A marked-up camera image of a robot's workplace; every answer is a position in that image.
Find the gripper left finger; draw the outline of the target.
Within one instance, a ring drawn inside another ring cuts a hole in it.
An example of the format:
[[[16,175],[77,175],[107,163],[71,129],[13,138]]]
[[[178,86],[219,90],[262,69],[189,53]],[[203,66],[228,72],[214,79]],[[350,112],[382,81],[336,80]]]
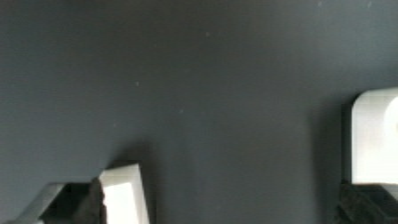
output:
[[[6,224],[107,224],[100,179],[50,183],[15,220]]]

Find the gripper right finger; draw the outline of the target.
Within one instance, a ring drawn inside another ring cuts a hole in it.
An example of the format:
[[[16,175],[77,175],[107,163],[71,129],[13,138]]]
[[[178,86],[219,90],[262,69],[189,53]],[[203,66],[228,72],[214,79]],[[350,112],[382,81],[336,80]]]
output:
[[[342,184],[334,224],[398,224],[397,184]]]

